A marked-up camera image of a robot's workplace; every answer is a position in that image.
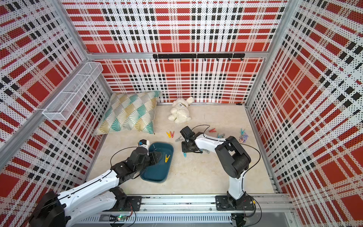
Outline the teal plastic storage box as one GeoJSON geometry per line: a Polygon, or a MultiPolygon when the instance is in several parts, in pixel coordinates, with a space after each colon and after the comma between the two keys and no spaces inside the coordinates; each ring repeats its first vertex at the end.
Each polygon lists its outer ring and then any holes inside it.
{"type": "Polygon", "coordinates": [[[163,183],[167,179],[169,173],[173,159],[174,148],[171,144],[168,143],[155,142],[149,146],[149,153],[153,151],[162,152],[162,160],[157,165],[148,166],[140,176],[144,181],[163,183]],[[164,162],[166,154],[171,155],[167,163],[164,162]]]}

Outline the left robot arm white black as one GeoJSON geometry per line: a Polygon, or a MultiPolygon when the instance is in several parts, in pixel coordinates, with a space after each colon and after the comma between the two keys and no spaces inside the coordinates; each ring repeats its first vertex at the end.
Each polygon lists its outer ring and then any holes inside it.
{"type": "Polygon", "coordinates": [[[46,193],[30,215],[29,225],[71,227],[93,214],[125,203],[126,194],[120,185],[163,158],[160,151],[149,152],[148,147],[133,149],[126,160],[112,165],[100,176],[59,194],[53,191],[46,193]]]}

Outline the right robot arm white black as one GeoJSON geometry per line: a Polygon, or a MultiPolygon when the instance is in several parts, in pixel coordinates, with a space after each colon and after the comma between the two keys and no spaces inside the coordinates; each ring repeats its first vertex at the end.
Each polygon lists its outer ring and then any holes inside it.
{"type": "Polygon", "coordinates": [[[217,154],[222,168],[229,176],[228,203],[233,208],[240,207],[246,197],[244,177],[251,163],[246,150],[233,136],[226,139],[214,138],[202,132],[194,133],[189,128],[181,130],[180,133],[184,138],[181,143],[184,154],[203,152],[217,154]]]}

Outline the white plush toy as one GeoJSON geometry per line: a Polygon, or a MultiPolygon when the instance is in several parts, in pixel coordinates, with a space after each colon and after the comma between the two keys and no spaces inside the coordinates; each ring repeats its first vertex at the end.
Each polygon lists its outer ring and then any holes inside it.
{"type": "Polygon", "coordinates": [[[181,124],[190,121],[189,106],[194,102],[194,97],[189,97],[187,99],[178,98],[172,104],[171,114],[168,116],[168,120],[174,122],[175,124],[181,124]]]}

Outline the patterned cushion teal yellow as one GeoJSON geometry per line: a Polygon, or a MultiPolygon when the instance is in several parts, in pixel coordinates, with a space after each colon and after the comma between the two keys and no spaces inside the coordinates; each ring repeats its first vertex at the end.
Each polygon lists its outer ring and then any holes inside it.
{"type": "Polygon", "coordinates": [[[156,106],[160,95],[160,91],[134,94],[114,92],[94,135],[119,131],[154,134],[156,106]]]}

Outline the purple clothespin far right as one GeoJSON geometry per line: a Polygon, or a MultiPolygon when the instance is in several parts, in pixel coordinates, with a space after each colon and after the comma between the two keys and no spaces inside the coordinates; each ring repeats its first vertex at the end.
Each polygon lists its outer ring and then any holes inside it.
{"type": "Polygon", "coordinates": [[[239,142],[240,143],[245,143],[248,140],[248,135],[247,134],[243,134],[240,136],[239,142]]]}

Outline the green circuit board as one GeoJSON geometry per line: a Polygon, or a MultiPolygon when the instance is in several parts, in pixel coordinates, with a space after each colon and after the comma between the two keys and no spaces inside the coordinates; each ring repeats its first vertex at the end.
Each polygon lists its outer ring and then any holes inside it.
{"type": "Polygon", "coordinates": [[[128,216],[125,216],[125,215],[118,215],[118,216],[110,215],[109,221],[110,222],[125,221],[127,218],[128,218],[128,216]]]}

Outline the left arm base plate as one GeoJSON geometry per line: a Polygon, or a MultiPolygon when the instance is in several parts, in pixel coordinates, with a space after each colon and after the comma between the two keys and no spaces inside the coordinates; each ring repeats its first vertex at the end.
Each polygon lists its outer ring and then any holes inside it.
{"type": "Polygon", "coordinates": [[[142,196],[126,196],[118,199],[112,211],[139,211],[142,196]]]}

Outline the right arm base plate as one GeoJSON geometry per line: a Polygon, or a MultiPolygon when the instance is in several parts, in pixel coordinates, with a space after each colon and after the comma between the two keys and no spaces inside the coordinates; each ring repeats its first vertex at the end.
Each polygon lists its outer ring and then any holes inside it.
{"type": "Polygon", "coordinates": [[[215,196],[216,209],[218,211],[254,211],[255,205],[252,197],[243,195],[240,199],[236,200],[229,195],[215,196]]]}

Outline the black hook rail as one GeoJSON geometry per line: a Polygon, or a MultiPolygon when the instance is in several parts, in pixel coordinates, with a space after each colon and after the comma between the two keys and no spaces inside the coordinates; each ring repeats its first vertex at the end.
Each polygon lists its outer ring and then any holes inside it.
{"type": "Polygon", "coordinates": [[[227,54],[154,54],[153,59],[242,59],[245,53],[227,53],[227,54]]]}

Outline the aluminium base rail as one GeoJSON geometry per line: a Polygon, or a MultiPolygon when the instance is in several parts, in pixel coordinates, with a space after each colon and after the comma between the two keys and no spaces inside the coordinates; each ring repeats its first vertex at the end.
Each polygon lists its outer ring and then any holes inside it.
{"type": "MultiPolygon", "coordinates": [[[[294,210],[287,194],[252,194],[256,207],[263,212],[294,210]]],[[[140,213],[217,213],[215,194],[149,194],[136,202],[140,213]]]]}

